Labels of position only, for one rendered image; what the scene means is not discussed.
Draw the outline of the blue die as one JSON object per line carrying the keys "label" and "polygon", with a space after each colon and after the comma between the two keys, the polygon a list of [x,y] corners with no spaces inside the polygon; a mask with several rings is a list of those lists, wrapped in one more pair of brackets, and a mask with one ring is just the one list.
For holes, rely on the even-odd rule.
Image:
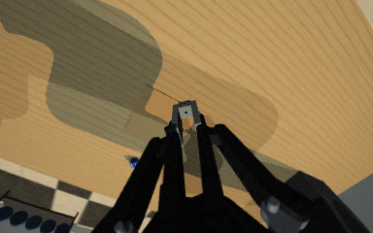
{"label": "blue die", "polygon": [[136,166],[136,164],[138,163],[138,161],[139,161],[138,157],[131,158],[131,160],[129,162],[131,168],[134,168]]}

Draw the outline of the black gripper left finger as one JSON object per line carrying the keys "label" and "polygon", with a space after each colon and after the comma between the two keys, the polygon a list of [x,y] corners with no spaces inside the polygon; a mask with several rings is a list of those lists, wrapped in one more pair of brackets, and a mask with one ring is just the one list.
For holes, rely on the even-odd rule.
{"label": "black gripper left finger", "polygon": [[180,196],[186,197],[186,188],[178,104],[173,105],[172,120],[164,130],[164,138],[149,141],[114,207],[91,233],[139,233],[163,164],[154,233],[181,233]]}

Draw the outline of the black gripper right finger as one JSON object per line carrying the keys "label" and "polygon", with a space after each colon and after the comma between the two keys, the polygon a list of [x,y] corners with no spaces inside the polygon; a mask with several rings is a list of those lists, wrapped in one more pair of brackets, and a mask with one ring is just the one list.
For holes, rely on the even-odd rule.
{"label": "black gripper right finger", "polygon": [[261,218],[272,233],[302,233],[315,210],[312,201],[276,179],[224,124],[207,126],[196,100],[190,103],[199,149],[206,233],[233,233],[212,145],[217,145],[261,206]]}

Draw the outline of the white die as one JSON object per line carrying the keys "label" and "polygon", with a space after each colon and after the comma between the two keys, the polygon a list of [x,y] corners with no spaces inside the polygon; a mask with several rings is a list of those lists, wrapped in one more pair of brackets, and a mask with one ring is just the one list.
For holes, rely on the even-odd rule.
{"label": "white die", "polygon": [[179,110],[181,119],[193,117],[190,100],[179,102],[178,110]]}

